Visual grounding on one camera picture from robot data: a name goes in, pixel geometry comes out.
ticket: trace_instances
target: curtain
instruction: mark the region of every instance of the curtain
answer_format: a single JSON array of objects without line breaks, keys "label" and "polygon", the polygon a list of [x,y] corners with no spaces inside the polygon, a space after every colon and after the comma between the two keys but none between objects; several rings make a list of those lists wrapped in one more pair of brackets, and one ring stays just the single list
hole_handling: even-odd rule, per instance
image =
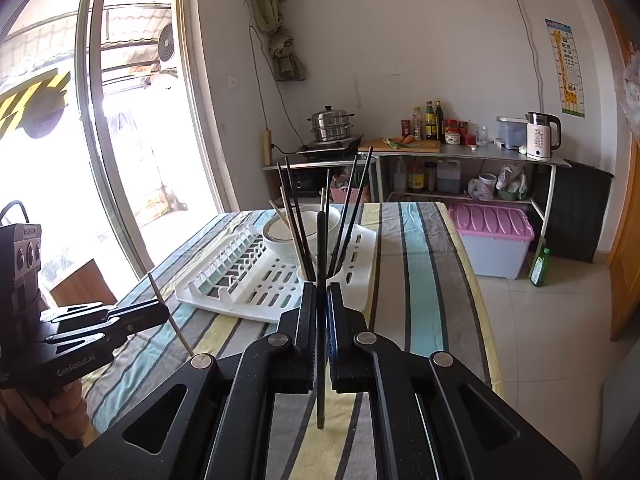
[{"label": "curtain", "polygon": [[304,64],[293,53],[293,36],[284,27],[278,0],[252,0],[254,17],[258,28],[269,37],[269,52],[275,64],[276,79],[280,81],[303,81],[306,77]]}]

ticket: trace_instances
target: metal pivot screw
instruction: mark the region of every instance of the metal pivot screw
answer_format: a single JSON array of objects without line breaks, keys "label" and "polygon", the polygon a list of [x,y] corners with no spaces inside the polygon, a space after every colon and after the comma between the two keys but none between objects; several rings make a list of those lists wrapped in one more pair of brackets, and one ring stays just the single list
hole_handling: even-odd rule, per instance
[{"label": "metal pivot screw", "polygon": [[433,356],[433,362],[438,366],[447,367],[453,364],[453,357],[446,352],[438,352]]},{"label": "metal pivot screw", "polygon": [[203,368],[209,368],[211,366],[211,356],[207,354],[198,354],[191,358],[191,366],[202,370]]},{"label": "metal pivot screw", "polygon": [[373,345],[378,338],[373,332],[360,332],[356,336],[356,341],[361,345]]},{"label": "metal pivot screw", "polygon": [[267,341],[271,346],[284,346],[287,344],[289,337],[286,334],[281,334],[280,332],[276,332],[271,334]]}]

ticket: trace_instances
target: white wall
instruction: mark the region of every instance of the white wall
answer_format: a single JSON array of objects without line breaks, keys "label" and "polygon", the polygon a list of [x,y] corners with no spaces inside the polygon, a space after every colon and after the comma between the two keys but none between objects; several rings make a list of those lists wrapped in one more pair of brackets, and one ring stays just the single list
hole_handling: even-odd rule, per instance
[{"label": "white wall", "polygon": [[[616,158],[619,117],[612,44],[605,38],[615,41],[610,21],[600,22],[607,17],[596,0],[522,1],[540,60],[543,111],[562,121],[558,154],[619,176],[598,247],[608,250],[624,196],[618,183],[628,171]],[[287,0],[283,13],[309,74],[308,81],[283,87],[301,128],[311,113],[332,104],[355,112],[354,129],[366,137],[391,136],[414,105],[440,99],[445,116],[485,125],[493,138],[497,115],[540,109],[515,0]],[[572,28],[585,118],[561,113],[545,18]]]},{"label": "white wall", "polygon": [[[628,171],[628,143],[618,142],[625,137],[614,102],[616,73],[610,68],[620,56],[612,26],[599,0],[522,1],[540,59],[543,108],[562,121],[559,155],[616,175],[598,247],[608,250]],[[248,8],[242,0],[197,0],[197,7],[214,137],[226,163],[227,187],[239,208],[266,206],[266,181],[258,169],[264,119],[246,27]],[[367,138],[396,134],[400,119],[426,99],[443,101],[446,116],[487,126],[491,137],[497,115],[518,117],[540,109],[515,0],[287,0],[282,9],[308,79],[280,83],[280,88],[305,141],[312,140],[306,118],[327,104],[356,113],[354,130]],[[570,25],[574,32],[585,118],[560,111],[545,18]],[[290,151],[300,142],[258,49],[256,42],[274,142]],[[228,76],[236,78],[237,88],[229,88]]]},{"label": "white wall", "polygon": [[[268,190],[262,166],[262,131],[265,128],[248,35],[249,10],[243,0],[195,0],[204,59],[196,64],[205,98],[210,96],[214,117],[209,117],[218,168],[232,209],[268,208]],[[300,145],[282,111],[268,65],[255,40],[256,61],[265,97],[273,142],[285,151]],[[229,78],[235,78],[236,88]]]}]

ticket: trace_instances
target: jug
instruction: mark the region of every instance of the jug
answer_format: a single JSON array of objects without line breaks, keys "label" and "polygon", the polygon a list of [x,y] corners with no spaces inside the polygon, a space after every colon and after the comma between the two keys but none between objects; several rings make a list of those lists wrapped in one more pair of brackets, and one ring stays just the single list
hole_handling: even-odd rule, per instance
[{"label": "jug", "polygon": [[[549,160],[551,152],[560,147],[561,127],[560,119],[555,115],[529,112],[527,115],[527,156],[539,160]],[[551,123],[558,129],[558,142],[551,145]]]}]

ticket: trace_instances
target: table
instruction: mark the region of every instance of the table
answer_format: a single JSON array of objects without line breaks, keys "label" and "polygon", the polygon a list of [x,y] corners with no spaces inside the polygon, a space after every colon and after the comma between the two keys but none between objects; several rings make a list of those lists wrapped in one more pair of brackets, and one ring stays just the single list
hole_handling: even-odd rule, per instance
[{"label": "table", "polygon": [[[536,213],[542,219],[542,228],[540,229],[540,238],[538,239],[538,244],[536,246],[536,252],[534,254],[532,262],[535,263],[540,251],[545,245],[545,234],[546,228],[549,223],[549,216],[551,215],[551,203],[554,197],[554,189],[556,186],[556,171],[558,170],[558,166],[563,168],[570,168],[571,165],[558,157],[557,155],[552,153],[552,157],[549,160],[538,160],[536,158],[532,158],[527,155],[522,155],[520,152],[516,150],[506,150],[504,148],[498,148],[494,143],[490,143],[487,146],[478,146],[475,150],[472,150],[469,146],[463,146],[461,144],[452,145],[452,144],[444,144],[439,153],[414,153],[411,150],[389,150],[388,152],[374,152],[374,156],[376,157],[376,174],[378,178],[377,188],[379,196],[384,196],[384,185],[382,180],[382,165],[381,160],[386,156],[425,156],[425,157],[436,157],[436,158],[470,158],[475,160],[500,160],[505,162],[526,162],[529,164],[543,164],[551,167],[551,178],[549,183],[549,191],[546,197],[546,206],[543,210],[539,204],[536,203],[533,198],[529,198],[526,200],[513,202],[508,200],[492,200],[491,202],[486,203],[502,203],[502,204],[530,204]],[[445,195],[439,193],[430,193],[430,192],[420,192],[420,193],[403,193],[403,195],[408,194],[414,197],[426,197],[430,199],[436,200],[472,200],[468,196],[464,195]],[[390,193],[387,197],[389,200],[392,197],[393,193]]]},{"label": "table", "polygon": [[[180,304],[173,294],[173,283],[208,246],[246,223],[260,229],[273,214],[269,210],[219,215],[152,271],[196,352],[223,358],[276,330],[274,324]],[[482,294],[446,207],[430,202],[369,203],[361,205],[357,215],[358,223],[378,236],[375,274],[364,311],[369,329],[420,355],[449,351],[501,394],[494,337]],[[153,296],[148,280],[142,280],[120,305]],[[98,432],[140,402],[188,355],[166,323],[132,336],[115,357],[83,381],[88,413]],[[338,395],[326,382],[324,430],[313,423],[313,395],[276,396],[269,480],[334,480],[338,471],[345,480],[375,478],[368,395]]]}]

